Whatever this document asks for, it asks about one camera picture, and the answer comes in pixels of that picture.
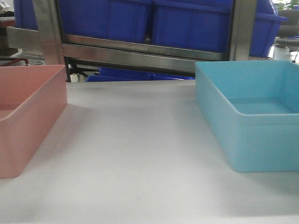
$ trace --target light blue plastic tray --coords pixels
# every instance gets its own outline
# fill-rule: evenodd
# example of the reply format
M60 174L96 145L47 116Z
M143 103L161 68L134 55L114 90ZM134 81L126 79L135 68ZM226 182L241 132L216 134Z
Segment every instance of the light blue plastic tray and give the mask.
M198 104L238 172L299 171L299 66L198 62Z

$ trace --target storage bin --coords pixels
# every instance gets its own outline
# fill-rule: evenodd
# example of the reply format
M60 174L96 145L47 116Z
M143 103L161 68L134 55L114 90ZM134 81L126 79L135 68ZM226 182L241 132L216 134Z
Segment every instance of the storage bin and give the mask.
M178 76L178 75L153 73L152 79L153 80L189 80L189 79L195 79L195 78L189 77L189 76Z
M14 0L15 26L38 30L32 0Z
M152 73L144 72L144 71L133 71L133 70L112 69L112 68L100 67L99 74L100 74L100 76L121 78L121 79L127 79L127 80L131 80L131 81L152 80Z
M152 43L224 53L231 9L156 0ZM267 57L283 17L256 14L251 56Z
M299 171L299 66L198 62L197 102L232 168Z
M221 7L221 8L228 8L230 10L232 9L232 5L233 5L233 0L167 0L167 1L201 5L201 6ZM256 12L263 13L263 14L278 15L277 9L272 0L257 0ZM151 9L149 22L147 25L147 31L146 31L149 36L152 36L153 24L154 24L154 6Z
M0 178L18 176L67 104L63 65L0 67Z
M123 69L99 68L99 74L89 76L87 82L110 82L110 81L151 81L151 80L185 80L194 77L178 76L144 71L133 71Z
M126 78L116 78L107 76L88 76L86 82L115 82L115 81L134 81Z
M37 29L32 0L14 0L16 25ZM65 34L144 42L152 0L59 0Z

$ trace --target green leaves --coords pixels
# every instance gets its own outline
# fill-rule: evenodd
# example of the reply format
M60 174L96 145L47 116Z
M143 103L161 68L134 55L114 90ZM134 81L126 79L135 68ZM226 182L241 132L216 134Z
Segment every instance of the green leaves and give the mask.
M294 9L294 5L299 5L299 0L276 0L277 10Z

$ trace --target stainless steel frame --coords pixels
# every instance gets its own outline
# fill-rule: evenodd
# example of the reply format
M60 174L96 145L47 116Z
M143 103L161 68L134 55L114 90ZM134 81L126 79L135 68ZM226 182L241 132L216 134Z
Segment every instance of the stainless steel frame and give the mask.
M234 0L228 53L64 35L57 0L33 0L39 31L9 27L9 46L46 64L101 64L194 75L195 61L249 60L257 0Z
M18 58L44 60L43 52L37 50L19 49L19 52L12 56Z

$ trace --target metal pole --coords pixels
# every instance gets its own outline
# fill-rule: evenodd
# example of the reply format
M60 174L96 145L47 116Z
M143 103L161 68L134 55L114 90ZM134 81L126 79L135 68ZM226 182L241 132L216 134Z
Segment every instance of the metal pole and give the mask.
M39 35L43 46L45 64L64 64L70 82L67 59L62 44L64 36L57 0L33 0Z
M257 0L234 0L228 42L228 61L247 61L255 22Z

